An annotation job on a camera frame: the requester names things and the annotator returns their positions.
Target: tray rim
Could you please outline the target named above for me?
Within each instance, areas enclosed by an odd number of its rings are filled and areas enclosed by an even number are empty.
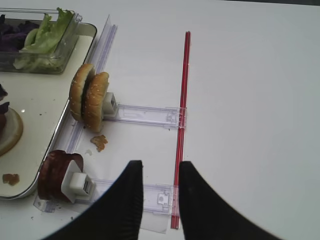
[[[96,45],[96,38],[97,38],[97,34],[98,34],[98,28],[92,24],[92,23],[86,23],[86,22],[82,22],[79,24],[80,26],[83,26],[83,25],[89,25],[91,27],[94,28],[94,35],[93,35],[93,38],[92,38],[92,41],[91,41],[91,44],[90,44],[90,47],[89,47],[89,50],[87,51],[86,55],[85,55],[85,58],[83,60],[83,63],[86,63],[88,61],[88,59],[90,58],[91,56],[91,53],[92,51],[95,49],[95,45]],[[49,152],[51,152],[55,146],[55,143],[59,137],[59,134],[61,132],[61,129],[67,119],[67,116],[68,116],[68,108],[69,108],[69,99],[66,101],[66,104],[63,108],[63,111],[61,113],[61,116],[57,122],[57,125],[56,125],[56,128],[54,129],[54,132],[52,134],[52,137],[50,139],[50,142],[49,142],[49,145],[45,151],[45,154],[42,158],[42,161],[40,163],[40,166],[35,174],[35,177],[32,181],[32,183],[30,184],[29,187],[27,187],[24,191],[22,191],[21,193],[17,194],[17,195],[13,195],[13,196],[2,196],[0,195],[0,200],[15,200],[15,199],[21,199],[21,198],[24,198],[24,197],[27,197],[29,196],[37,187],[37,182],[38,182],[38,177],[39,177],[39,172],[40,172],[40,168],[42,166],[42,164],[44,163],[46,157],[48,156]]]

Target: purple cabbage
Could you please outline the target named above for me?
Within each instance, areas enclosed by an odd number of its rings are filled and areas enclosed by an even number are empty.
[[[2,101],[6,96],[8,96],[8,93],[0,84],[0,101]],[[9,104],[10,103],[7,101],[0,105],[0,114],[5,114],[6,112],[8,112]]]
[[[5,23],[5,15],[0,16],[0,52],[18,53],[25,45],[28,33],[39,25],[30,21],[17,27]]]

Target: lettuce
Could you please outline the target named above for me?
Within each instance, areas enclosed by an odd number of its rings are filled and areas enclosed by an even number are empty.
[[[27,36],[27,39],[29,39],[25,41],[25,46],[19,51],[20,53],[52,54],[55,52],[73,17],[71,11],[63,11],[61,8],[57,8],[57,10],[59,13],[57,21],[51,22],[51,17],[45,14],[36,33],[35,31],[30,32],[30,36]],[[59,68],[62,61],[59,58],[47,59],[36,56],[25,56],[17,58],[13,65],[16,69],[28,69],[31,71],[35,68]]]

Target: clear plastic container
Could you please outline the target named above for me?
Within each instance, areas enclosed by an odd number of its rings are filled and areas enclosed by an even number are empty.
[[[13,27],[24,24],[26,21],[40,25],[45,14],[51,16],[51,22],[56,22],[59,12],[58,10],[0,8],[0,15],[5,15],[5,23]],[[0,71],[61,74],[65,70],[69,57],[79,38],[77,28],[82,21],[82,17],[74,11],[72,11],[72,14],[72,19],[53,53],[40,54],[0,51]],[[21,59],[25,60],[28,64],[25,64],[21,68],[17,67],[17,65],[15,66],[15,61]]]

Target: white tray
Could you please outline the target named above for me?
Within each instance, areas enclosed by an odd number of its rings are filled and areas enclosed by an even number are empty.
[[[0,199],[20,198],[35,186],[39,167],[52,139],[59,133],[70,83],[93,46],[97,28],[79,26],[79,40],[61,75],[0,72],[0,83],[8,92],[4,101],[23,121],[23,134],[16,146],[0,157],[0,175],[19,174],[14,186],[0,181]]]

